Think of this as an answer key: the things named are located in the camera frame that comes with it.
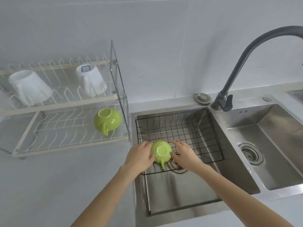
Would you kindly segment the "person's right hand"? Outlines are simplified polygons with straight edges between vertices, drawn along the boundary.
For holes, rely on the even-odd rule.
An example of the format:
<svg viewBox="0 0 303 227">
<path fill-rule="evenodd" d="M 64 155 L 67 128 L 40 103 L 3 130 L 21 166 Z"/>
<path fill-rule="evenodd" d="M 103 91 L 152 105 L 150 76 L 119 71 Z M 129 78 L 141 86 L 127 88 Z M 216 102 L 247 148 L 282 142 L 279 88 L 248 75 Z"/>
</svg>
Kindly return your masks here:
<svg viewBox="0 0 303 227">
<path fill-rule="evenodd" d="M 201 167 L 203 166 L 203 162 L 199 159 L 199 157 L 195 154 L 192 148 L 184 143 L 183 141 L 172 141 L 172 144 L 175 145 L 178 154 L 177 162 L 181 167 L 196 174 L 199 174 Z"/>
</svg>

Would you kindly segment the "person's right forearm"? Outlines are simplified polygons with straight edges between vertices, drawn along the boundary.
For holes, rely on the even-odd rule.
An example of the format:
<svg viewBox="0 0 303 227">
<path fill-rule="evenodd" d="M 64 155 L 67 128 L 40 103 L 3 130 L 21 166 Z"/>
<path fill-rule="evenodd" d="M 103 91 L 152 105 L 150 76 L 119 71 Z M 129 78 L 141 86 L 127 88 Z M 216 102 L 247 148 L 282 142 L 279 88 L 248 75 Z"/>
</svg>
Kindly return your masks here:
<svg viewBox="0 0 303 227">
<path fill-rule="evenodd" d="M 217 173 L 210 166 L 200 162 L 191 163 L 184 168 L 206 181 L 245 227 L 294 227 L 282 216 Z"/>
</svg>

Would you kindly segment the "person's left hand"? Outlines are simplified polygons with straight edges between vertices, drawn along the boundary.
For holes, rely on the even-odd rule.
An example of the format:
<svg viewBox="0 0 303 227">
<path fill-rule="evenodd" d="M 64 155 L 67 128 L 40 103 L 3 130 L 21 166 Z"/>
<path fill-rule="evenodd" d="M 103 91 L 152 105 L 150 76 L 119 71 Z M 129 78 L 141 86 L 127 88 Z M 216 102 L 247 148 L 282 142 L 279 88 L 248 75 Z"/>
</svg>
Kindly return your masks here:
<svg viewBox="0 0 303 227">
<path fill-rule="evenodd" d="M 144 141 L 130 149 L 123 165 L 129 173 L 137 176 L 152 165 L 148 163 L 152 145 L 153 143 Z"/>
</svg>

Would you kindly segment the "round steel drain strainer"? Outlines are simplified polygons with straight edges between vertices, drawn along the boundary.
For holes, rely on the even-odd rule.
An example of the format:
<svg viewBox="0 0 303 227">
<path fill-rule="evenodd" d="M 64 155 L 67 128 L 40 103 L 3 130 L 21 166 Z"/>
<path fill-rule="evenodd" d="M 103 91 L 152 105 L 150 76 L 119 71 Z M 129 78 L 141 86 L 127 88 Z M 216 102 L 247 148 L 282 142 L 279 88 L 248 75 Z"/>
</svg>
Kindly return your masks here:
<svg viewBox="0 0 303 227">
<path fill-rule="evenodd" d="M 263 163 L 263 154 L 255 145 L 251 143 L 241 143 L 239 148 L 250 164 L 259 165 Z"/>
</svg>

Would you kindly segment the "grey curved faucet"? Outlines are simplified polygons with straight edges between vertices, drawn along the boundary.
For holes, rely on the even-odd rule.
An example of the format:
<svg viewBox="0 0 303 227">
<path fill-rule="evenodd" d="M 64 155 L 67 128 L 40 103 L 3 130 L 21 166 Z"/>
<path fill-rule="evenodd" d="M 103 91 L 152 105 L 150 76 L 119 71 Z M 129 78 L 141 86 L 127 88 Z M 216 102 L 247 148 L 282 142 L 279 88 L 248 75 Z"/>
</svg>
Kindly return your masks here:
<svg viewBox="0 0 303 227">
<path fill-rule="evenodd" d="M 222 110 L 224 112 L 230 111 L 233 108 L 232 99 L 233 95 L 228 95 L 228 91 L 232 86 L 234 80 L 236 79 L 237 75 L 241 71 L 243 65 L 247 61 L 250 54 L 262 43 L 281 36 L 295 36 L 303 39 L 303 26 L 284 26 L 269 32 L 266 32 L 252 41 L 246 49 L 241 54 L 236 66 L 234 67 L 231 75 L 229 76 L 225 86 L 223 89 L 218 93 L 216 99 L 212 103 L 211 107 L 214 110 Z"/>
</svg>

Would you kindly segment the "stained sink drain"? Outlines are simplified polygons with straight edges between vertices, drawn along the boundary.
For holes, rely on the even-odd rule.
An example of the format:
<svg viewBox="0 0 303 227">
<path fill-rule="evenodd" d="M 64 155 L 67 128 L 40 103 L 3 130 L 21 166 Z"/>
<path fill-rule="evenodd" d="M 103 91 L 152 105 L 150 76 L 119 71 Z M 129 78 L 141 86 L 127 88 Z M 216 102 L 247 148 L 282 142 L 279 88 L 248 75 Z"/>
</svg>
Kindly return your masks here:
<svg viewBox="0 0 303 227">
<path fill-rule="evenodd" d="M 174 173 L 177 174 L 183 174 L 185 172 L 187 172 L 186 169 L 184 169 L 183 167 L 181 167 L 178 163 L 176 163 L 176 161 L 171 157 L 171 159 L 169 160 L 169 162 L 167 162 L 168 167 L 171 171 L 173 171 Z"/>
</svg>

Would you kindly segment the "person's left forearm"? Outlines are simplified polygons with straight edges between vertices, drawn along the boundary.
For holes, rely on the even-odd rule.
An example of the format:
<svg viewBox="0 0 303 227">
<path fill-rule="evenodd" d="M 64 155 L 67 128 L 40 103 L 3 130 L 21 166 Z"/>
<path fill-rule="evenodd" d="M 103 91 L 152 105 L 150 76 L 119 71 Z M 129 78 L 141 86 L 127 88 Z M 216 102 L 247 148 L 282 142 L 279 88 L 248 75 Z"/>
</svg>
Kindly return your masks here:
<svg viewBox="0 0 303 227">
<path fill-rule="evenodd" d="M 145 169 L 143 164 L 122 165 L 71 227 L 106 227 L 130 183 Z"/>
</svg>

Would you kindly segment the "white mug with blue label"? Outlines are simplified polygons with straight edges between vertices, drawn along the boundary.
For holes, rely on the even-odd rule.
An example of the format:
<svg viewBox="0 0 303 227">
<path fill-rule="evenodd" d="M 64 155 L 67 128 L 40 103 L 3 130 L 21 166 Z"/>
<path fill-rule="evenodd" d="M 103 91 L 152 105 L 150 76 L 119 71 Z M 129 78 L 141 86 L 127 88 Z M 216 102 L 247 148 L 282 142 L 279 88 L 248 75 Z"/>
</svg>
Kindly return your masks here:
<svg viewBox="0 0 303 227">
<path fill-rule="evenodd" d="M 76 68 L 75 73 L 85 95 L 94 98 L 106 91 L 107 84 L 96 65 L 80 65 Z"/>
</svg>

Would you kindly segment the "stainless steel double sink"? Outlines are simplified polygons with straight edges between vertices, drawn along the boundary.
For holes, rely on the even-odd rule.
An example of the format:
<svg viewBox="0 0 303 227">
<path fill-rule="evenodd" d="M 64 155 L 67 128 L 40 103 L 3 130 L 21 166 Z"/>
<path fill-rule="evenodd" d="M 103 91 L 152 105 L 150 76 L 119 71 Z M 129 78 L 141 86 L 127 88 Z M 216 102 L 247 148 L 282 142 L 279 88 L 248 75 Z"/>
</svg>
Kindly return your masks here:
<svg viewBox="0 0 303 227">
<path fill-rule="evenodd" d="M 303 124 L 273 96 L 234 99 L 228 112 L 210 106 L 151 105 L 134 115 L 206 108 L 214 120 L 224 160 L 217 162 L 226 179 L 261 200 L 303 194 Z M 251 143 L 263 154 L 263 163 L 252 165 L 241 152 L 241 143 Z M 168 164 L 162 171 L 154 163 L 135 180 L 136 211 L 143 217 L 172 220 L 225 210 L 226 205 L 199 176 L 177 174 Z"/>
</svg>

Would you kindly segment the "green ceramic cup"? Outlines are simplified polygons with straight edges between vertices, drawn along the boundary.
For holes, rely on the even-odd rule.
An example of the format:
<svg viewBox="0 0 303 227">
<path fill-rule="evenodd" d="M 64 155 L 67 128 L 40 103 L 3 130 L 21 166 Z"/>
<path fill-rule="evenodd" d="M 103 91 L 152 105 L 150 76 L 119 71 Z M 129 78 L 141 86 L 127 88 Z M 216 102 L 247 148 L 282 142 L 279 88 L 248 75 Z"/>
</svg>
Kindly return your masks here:
<svg viewBox="0 0 303 227">
<path fill-rule="evenodd" d="M 172 148 L 165 141 L 156 141 L 151 147 L 150 153 L 154 155 L 154 162 L 161 165 L 162 171 L 165 170 L 165 164 L 171 159 L 170 152 L 172 152 Z"/>
<path fill-rule="evenodd" d="M 107 107 L 99 110 L 94 116 L 94 127 L 97 131 L 108 136 L 109 132 L 115 130 L 121 123 L 122 118 L 115 108 Z"/>
</svg>

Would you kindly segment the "large plain white mug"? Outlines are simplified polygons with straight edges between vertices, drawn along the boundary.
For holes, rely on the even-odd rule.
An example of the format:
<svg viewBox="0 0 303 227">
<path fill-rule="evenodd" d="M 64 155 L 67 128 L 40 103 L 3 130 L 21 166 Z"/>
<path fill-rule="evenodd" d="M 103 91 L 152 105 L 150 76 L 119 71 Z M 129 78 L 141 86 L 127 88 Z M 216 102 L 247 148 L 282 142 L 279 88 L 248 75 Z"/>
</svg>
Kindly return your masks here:
<svg viewBox="0 0 303 227">
<path fill-rule="evenodd" d="M 53 90 L 31 70 L 22 70 L 9 76 L 9 83 L 24 106 L 32 107 L 53 96 Z"/>
</svg>

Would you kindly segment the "round metal sink cap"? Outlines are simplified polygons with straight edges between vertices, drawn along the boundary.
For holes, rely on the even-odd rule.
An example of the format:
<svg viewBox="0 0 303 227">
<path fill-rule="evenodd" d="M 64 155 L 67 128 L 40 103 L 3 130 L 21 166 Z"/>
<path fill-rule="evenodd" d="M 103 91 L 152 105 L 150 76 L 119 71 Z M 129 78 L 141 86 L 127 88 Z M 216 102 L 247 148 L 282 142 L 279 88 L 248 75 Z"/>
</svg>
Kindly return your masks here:
<svg viewBox="0 0 303 227">
<path fill-rule="evenodd" d="M 200 104 L 209 104 L 211 103 L 211 97 L 205 93 L 197 93 L 195 94 L 195 100 Z"/>
</svg>

